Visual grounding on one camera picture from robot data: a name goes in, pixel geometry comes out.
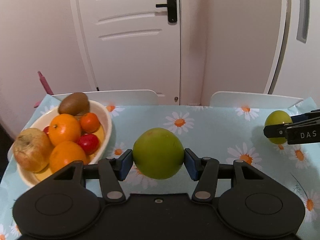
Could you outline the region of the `small red tomato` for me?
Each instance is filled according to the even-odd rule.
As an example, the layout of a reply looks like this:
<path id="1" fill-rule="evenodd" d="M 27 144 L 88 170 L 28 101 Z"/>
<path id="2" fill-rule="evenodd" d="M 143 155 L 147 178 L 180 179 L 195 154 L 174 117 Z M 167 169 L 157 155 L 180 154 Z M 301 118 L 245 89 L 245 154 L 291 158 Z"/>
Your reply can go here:
<path id="1" fill-rule="evenodd" d="M 100 141 L 95 134 L 84 134 L 76 143 L 84 150 L 86 155 L 92 155 L 100 146 Z"/>

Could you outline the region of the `orange front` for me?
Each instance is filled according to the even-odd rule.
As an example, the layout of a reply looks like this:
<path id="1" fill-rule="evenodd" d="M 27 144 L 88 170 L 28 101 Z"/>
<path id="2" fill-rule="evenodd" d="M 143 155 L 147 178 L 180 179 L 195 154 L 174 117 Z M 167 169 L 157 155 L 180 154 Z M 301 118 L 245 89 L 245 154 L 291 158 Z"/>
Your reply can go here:
<path id="1" fill-rule="evenodd" d="M 83 161 L 85 165 L 89 163 L 87 155 L 77 143 L 64 141 L 54 147 L 49 158 L 49 168 L 55 173 L 76 160 Z"/>

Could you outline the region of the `orange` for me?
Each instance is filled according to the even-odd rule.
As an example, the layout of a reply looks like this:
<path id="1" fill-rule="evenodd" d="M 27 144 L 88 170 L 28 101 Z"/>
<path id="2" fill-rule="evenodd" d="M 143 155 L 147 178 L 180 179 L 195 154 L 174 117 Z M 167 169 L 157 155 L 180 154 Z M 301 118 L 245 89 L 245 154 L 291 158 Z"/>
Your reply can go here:
<path id="1" fill-rule="evenodd" d="M 49 139 L 54 146 L 64 141 L 76 142 L 81 136 L 81 127 L 70 114 L 59 114 L 49 125 Z"/>
<path id="2" fill-rule="evenodd" d="M 87 155 L 77 143 L 64 141 L 54 147 L 49 158 L 49 168 L 55 173 L 76 160 L 83 161 L 85 165 L 89 163 Z"/>

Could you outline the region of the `orange back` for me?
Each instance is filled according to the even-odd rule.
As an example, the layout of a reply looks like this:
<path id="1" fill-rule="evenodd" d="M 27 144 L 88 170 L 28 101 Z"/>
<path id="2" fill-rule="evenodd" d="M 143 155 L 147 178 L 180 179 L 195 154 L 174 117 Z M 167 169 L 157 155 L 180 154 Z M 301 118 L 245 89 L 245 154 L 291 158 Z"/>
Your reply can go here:
<path id="1" fill-rule="evenodd" d="M 81 127 L 70 114 L 59 114 L 49 125 L 49 139 L 54 146 L 64 141 L 76 142 L 81 136 Z"/>

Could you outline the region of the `brown kiwi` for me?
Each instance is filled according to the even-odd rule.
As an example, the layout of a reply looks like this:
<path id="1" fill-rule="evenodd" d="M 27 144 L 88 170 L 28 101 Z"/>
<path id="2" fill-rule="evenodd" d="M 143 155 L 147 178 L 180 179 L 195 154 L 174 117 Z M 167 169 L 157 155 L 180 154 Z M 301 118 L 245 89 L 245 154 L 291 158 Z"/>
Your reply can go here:
<path id="1" fill-rule="evenodd" d="M 87 95 L 82 92 L 73 93 L 64 98 L 59 107 L 59 114 L 70 114 L 73 116 L 83 115 L 90 111 L 90 103 Z"/>

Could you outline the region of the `large brownish apple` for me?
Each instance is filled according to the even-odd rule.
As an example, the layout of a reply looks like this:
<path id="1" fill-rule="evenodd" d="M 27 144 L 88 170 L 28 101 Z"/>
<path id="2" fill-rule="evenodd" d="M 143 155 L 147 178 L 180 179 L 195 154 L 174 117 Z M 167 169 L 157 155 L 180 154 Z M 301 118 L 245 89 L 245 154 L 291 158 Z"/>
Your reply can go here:
<path id="1" fill-rule="evenodd" d="M 48 166 L 53 145 L 44 131 L 28 128 L 17 136 L 12 150 L 21 168 L 37 173 Z"/>

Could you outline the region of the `small tangerine right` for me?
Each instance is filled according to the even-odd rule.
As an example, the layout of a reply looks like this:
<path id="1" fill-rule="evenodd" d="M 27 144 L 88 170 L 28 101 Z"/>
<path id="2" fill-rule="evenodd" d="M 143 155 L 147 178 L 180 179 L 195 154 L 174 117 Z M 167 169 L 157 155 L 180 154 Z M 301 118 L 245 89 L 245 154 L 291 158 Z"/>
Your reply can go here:
<path id="1" fill-rule="evenodd" d="M 94 133 L 100 127 L 100 121 L 95 113 L 89 112 L 80 118 L 80 126 L 85 133 Z"/>

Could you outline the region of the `small tangerine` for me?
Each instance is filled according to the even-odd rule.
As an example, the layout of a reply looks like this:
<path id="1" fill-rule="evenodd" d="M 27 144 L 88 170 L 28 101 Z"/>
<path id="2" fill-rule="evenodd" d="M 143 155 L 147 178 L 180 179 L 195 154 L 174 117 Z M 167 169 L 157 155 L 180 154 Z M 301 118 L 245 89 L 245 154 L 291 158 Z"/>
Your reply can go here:
<path id="1" fill-rule="evenodd" d="M 89 112 L 80 118 L 80 126 L 85 133 L 94 133 L 100 127 L 100 121 L 95 113 Z"/>
<path id="2" fill-rule="evenodd" d="M 46 126 L 43 131 L 47 136 L 49 136 L 49 126 Z"/>

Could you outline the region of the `white wardrobe door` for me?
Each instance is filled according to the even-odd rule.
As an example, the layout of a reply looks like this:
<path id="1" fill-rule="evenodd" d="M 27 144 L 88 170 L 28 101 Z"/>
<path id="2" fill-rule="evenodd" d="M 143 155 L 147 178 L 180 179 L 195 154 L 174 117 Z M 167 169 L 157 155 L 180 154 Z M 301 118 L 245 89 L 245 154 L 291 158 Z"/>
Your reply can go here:
<path id="1" fill-rule="evenodd" d="M 264 92 L 319 104 L 319 0 L 281 0 L 276 52 Z"/>

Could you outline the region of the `white chair back right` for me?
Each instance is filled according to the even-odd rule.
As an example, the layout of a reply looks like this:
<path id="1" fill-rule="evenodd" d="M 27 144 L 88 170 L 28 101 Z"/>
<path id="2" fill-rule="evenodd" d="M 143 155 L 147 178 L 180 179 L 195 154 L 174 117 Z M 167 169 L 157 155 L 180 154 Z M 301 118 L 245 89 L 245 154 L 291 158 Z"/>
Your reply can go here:
<path id="1" fill-rule="evenodd" d="M 303 101 L 290 96 L 219 91 L 210 98 L 211 107 L 285 109 Z"/>

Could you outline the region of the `white chair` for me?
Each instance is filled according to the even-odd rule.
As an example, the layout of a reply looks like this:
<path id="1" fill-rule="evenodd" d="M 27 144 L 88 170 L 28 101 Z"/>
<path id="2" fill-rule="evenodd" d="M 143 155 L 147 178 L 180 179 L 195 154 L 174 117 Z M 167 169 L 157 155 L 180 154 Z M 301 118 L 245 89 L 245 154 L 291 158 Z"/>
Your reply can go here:
<path id="1" fill-rule="evenodd" d="M 102 105 L 152 106 L 159 105 L 158 95 L 149 89 L 105 90 L 84 92 L 89 100 Z"/>
<path id="2" fill-rule="evenodd" d="M 210 98 L 211 107 L 285 109 L 303 101 L 290 96 L 219 91 Z"/>

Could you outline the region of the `small tangerine left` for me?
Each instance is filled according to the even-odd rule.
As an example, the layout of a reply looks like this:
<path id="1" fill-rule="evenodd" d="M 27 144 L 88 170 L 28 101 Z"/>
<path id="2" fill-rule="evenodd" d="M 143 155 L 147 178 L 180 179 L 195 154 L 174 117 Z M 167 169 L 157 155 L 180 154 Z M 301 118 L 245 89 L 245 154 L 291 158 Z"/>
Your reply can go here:
<path id="1" fill-rule="evenodd" d="M 43 131 L 47 136 L 49 136 L 49 126 L 46 126 Z"/>

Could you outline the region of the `white chair back left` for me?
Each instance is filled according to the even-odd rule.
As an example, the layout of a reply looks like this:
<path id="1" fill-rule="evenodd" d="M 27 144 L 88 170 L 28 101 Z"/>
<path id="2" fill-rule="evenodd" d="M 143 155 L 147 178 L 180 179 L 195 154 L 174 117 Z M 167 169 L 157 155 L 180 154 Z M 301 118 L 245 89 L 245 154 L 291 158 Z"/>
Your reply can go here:
<path id="1" fill-rule="evenodd" d="M 159 105 L 158 95 L 149 89 L 105 90 L 84 92 L 89 100 L 102 105 L 152 106 Z"/>

